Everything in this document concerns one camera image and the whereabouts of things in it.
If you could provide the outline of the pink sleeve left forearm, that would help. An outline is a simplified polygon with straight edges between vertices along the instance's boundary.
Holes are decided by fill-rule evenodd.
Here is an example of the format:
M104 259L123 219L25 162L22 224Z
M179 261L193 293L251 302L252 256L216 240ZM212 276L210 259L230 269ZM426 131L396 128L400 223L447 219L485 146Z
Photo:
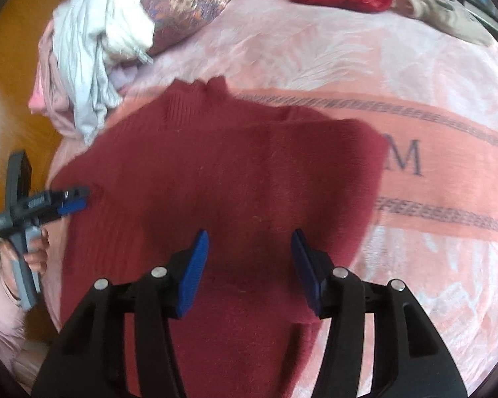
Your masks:
M0 360L7 371L26 387L31 387L38 375L48 345L29 339L27 313L7 288L0 264Z

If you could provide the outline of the person's left hand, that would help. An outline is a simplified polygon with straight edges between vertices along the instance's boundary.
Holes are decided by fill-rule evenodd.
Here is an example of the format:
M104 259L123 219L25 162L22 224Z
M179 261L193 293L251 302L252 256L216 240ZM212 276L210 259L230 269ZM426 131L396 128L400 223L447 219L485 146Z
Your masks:
M48 231L45 228L42 228L41 235L31 240L28 251L22 255L30 270L45 273L47 269L48 248ZM4 274L12 277L13 261L17 261L19 259L19 255L11 243L7 241L0 242L0 255L1 266L4 270Z

